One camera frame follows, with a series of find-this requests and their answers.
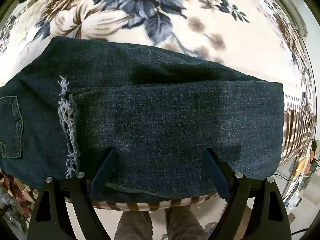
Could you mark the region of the left brown shoe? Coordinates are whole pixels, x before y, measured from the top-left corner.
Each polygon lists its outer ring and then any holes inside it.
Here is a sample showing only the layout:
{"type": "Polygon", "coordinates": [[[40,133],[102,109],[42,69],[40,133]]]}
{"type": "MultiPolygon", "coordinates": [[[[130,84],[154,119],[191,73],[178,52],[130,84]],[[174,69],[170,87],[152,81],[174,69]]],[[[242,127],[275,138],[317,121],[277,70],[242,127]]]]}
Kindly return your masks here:
{"type": "Polygon", "coordinates": [[[152,239],[153,228],[150,213],[146,211],[123,211],[114,239],[152,239]]]}

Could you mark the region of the dark blue denim jeans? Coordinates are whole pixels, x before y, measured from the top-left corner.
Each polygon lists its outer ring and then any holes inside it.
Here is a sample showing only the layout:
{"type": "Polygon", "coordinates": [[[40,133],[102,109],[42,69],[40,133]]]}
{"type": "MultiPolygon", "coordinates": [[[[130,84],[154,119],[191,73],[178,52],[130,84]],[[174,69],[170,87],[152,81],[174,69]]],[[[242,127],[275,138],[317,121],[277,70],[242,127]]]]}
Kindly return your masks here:
{"type": "Polygon", "coordinates": [[[39,189],[84,172],[91,198],[143,203],[216,191],[211,148],[249,178],[274,174],[284,92],[169,50],[55,37],[1,88],[1,168],[39,189]]]}

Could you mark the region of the floral fleece bed blanket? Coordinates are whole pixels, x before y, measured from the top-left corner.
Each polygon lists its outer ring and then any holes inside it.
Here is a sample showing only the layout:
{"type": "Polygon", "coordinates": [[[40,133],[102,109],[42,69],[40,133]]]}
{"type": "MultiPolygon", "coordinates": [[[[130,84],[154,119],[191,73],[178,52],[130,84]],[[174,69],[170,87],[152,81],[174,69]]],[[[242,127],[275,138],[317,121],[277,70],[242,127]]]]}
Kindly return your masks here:
{"type": "Polygon", "coordinates": [[[280,164],[303,157],[316,132],[316,89],[306,47],[275,0],[18,0],[1,27],[7,81],[55,36],[172,50],[284,85],[280,164]]]}

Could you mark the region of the grey pillow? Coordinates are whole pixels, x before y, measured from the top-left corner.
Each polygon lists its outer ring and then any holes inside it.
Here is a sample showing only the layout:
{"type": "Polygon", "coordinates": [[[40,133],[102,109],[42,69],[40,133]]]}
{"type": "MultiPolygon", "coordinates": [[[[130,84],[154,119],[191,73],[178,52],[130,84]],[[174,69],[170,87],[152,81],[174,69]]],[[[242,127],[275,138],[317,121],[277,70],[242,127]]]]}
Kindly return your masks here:
{"type": "Polygon", "coordinates": [[[301,14],[291,0],[275,0],[290,19],[301,38],[307,37],[308,30],[301,14]]]}

